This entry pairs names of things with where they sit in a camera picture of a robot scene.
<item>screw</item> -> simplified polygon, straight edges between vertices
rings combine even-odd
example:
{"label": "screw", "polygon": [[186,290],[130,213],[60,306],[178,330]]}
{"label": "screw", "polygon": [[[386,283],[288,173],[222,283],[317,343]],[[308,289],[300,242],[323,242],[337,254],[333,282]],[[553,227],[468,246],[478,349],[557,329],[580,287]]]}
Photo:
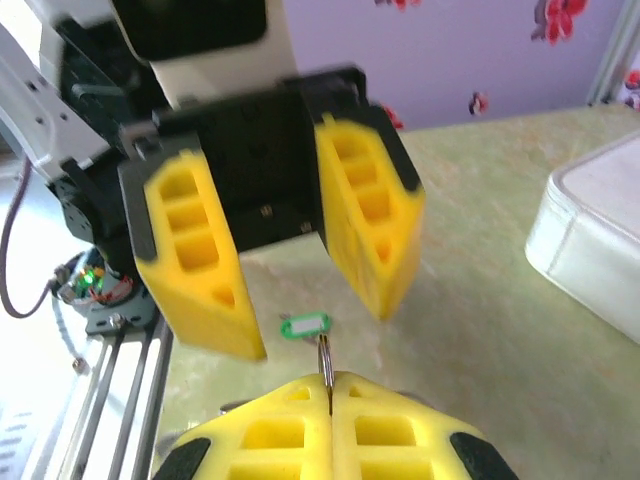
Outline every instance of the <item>screw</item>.
{"label": "screw", "polygon": [[260,213],[265,218],[273,216],[273,210],[271,209],[271,205],[265,205],[264,207],[261,207]]}
{"label": "screw", "polygon": [[76,357],[73,359],[71,366],[73,367],[74,372],[82,373],[87,366],[87,361],[82,357]]}
{"label": "screw", "polygon": [[127,319],[119,313],[114,313],[109,316],[109,323],[111,323],[111,325],[115,328],[122,328],[126,321]]}

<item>light green table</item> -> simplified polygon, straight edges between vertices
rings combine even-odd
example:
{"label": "light green table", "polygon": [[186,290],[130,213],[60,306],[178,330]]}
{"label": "light green table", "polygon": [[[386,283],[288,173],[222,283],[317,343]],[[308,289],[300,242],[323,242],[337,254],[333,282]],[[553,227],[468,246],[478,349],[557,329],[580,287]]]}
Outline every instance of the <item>light green table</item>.
{"label": "light green table", "polygon": [[640,346],[523,253],[550,172],[637,128],[609,106],[404,135],[428,204],[395,318],[369,316],[315,236],[245,255],[269,360],[175,345],[160,437],[315,372],[314,347],[283,339],[279,317],[325,310],[336,369],[479,427],[522,479],[640,478]]}

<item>white box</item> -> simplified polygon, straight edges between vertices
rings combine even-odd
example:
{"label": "white box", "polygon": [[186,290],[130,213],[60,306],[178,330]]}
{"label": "white box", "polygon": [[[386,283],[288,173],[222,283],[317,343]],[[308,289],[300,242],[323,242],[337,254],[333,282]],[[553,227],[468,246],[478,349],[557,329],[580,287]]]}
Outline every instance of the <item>white box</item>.
{"label": "white box", "polygon": [[526,255],[640,343],[640,130],[551,174]]}

